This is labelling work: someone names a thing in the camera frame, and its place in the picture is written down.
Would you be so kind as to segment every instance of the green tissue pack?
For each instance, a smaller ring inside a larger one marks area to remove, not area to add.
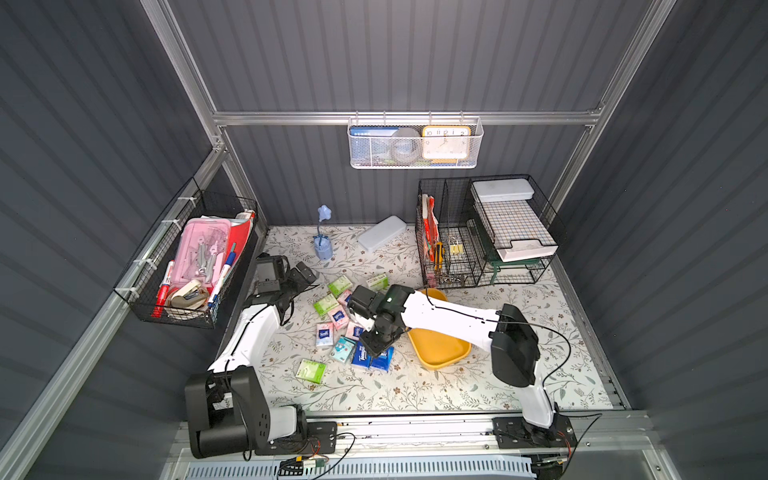
[[[368,279],[368,288],[375,292],[381,292],[389,288],[389,279],[385,273]]]
[[[296,372],[296,378],[320,384],[320,382],[323,380],[323,373],[325,372],[325,363],[313,362],[312,360],[304,359],[299,365],[299,371]]]
[[[344,290],[349,290],[351,288],[352,282],[349,281],[349,278],[347,278],[346,275],[342,275],[328,284],[328,290],[331,291],[333,296],[339,296],[344,292]]]
[[[320,318],[325,318],[325,314],[339,306],[339,301],[333,295],[326,295],[315,302],[315,311]]]

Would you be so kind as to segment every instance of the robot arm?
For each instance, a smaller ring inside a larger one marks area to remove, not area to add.
[[[270,407],[259,385],[257,365],[294,298],[315,282],[304,263],[290,268],[285,257],[257,260],[257,293],[237,320],[232,338],[208,371],[184,387],[190,447],[195,458],[265,449],[274,439],[306,439],[299,406]],[[226,400],[231,401],[231,408]]]
[[[544,430],[553,425],[556,412],[544,390],[538,337],[517,307],[476,309],[393,285],[386,294],[358,286],[349,298],[349,308],[366,328],[360,341],[374,356],[411,328],[454,336],[490,352],[494,376],[517,387],[525,421]]]

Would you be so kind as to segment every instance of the red marker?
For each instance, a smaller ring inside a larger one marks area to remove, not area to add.
[[[168,262],[168,268],[165,269],[165,278],[163,283],[160,284],[160,289],[157,291],[157,302],[155,305],[165,305],[165,300],[168,298],[168,290],[170,290],[170,272],[174,269],[174,261]],[[163,307],[156,306],[152,311],[152,318],[160,318],[163,314]]]

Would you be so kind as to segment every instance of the pink pencil case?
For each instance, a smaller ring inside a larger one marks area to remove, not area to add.
[[[170,286],[181,288],[199,280],[209,290],[219,280],[227,259],[231,223],[226,218],[193,218],[181,233]]]

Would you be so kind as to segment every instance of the zip tie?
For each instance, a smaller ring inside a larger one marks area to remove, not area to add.
[[[118,294],[120,292],[129,292],[129,293],[133,293],[136,297],[139,296],[139,290],[135,286],[132,286],[130,288],[115,288],[114,291],[118,292]],[[126,300],[126,301],[128,301],[128,302],[131,301],[131,295],[128,295],[128,300]]]
[[[133,261],[133,263],[149,263],[149,265],[152,267],[152,271],[157,270],[157,264],[152,260],[151,258],[140,258]]]
[[[173,225],[176,225],[178,227],[179,231],[182,231],[181,228],[181,222],[179,222],[179,219],[174,218],[173,220],[160,220],[160,223],[172,223]]]
[[[197,201],[199,200],[199,198],[197,198],[197,197],[178,197],[177,200],[189,200],[196,207],[197,206]]]

